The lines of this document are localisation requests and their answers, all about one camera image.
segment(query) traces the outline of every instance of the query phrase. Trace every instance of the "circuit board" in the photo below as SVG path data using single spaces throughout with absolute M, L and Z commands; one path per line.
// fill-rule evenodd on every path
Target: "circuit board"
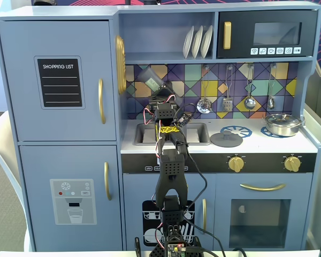
M 184 244 L 168 244 L 167 257 L 185 257 L 186 248 Z

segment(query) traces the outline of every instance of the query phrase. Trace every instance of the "cooking pot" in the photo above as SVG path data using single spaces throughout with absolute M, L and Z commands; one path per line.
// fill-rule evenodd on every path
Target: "cooking pot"
M 272 134 L 292 137 L 302 126 L 301 120 L 289 114 L 271 114 L 265 117 L 266 128 Z

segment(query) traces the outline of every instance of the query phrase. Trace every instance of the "plate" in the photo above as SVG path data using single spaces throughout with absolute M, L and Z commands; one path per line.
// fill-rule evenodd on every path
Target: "plate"
M 184 58 L 188 57 L 190 46 L 192 45 L 193 35 L 194 35 L 194 26 L 192 26 L 192 28 L 189 30 L 189 32 L 188 32 L 188 34 L 186 36 L 186 39 L 184 41 L 184 45 L 183 45 Z
M 198 50 L 200 48 L 202 31 L 203 31 L 203 27 L 201 26 L 200 29 L 198 30 L 198 32 L 196 33 L 195 38 L 194 38 L 194 43 L 193 43 L 193 48 L 192 48 L 192 54 L 193 54 L 194 59 L 196 58 Z
M 203 36 L 202 44 L 201 44 L 201 55 L 203 58 L 207 55 L 210 41 L 212 39 L 212 34 L 213 34 L 213 26 L 210 25 L 209 29 Z

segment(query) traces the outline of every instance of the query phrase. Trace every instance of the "sink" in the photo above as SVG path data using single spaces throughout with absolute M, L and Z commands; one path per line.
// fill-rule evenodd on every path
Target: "sink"
M 187 142 L 194 146 L 206 146 L 210 144 L 207 126 L 204 123 L 189 123 L 183 129 Z M 136 146 L 153 146 L 156 144 L 154 124 L 138 124 L 134 137 Z

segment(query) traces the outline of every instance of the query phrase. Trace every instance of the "colorful tile backsplash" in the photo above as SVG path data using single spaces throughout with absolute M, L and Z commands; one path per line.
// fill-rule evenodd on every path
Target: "colorful tile backsplash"
M 164 64 L 164 65 L 126 65 L 127 79 L 127 108 L 129 119 L 143 119 L 143 109 L 148 104 L 147 97 L 152 90 L 138 81 L 139 73 L 151 66 L 164 81 L 171 81 L 174 91 L 184 99 L 184 104 L 196 103 L 204 97 L 204 88 L 207 87 L 207 98 L 213 103 L 213 112 L 209 114 L 196 113 L 195 118 L 226 119 L 226 118 L 261 118 L 268 114 L 285 112 L 291 114 L 297 77 L 297 62 L 277 63 L 276 80 L 272 71 L 271 79 L 274 82 L 272 94 L 275 107 L 267 109 L 269 94 L 270 63 L 255 63 L 254 80 L 249 81 L 248 64 L 233 64 L 232 77 L 228 74 L 228 84 L 232 79 L 230 97 L 233 99 L 233 111 L 223 112 L 223 98 L 227 96 L 226 64 L 209 64 L 208 70 L 203 64 Z M 251 95 L 256 100 L 252 111 L 245 108 L 243 102 L 251 86 Z M 185 107 L 186 111 L 194 111 L 192 106 Z

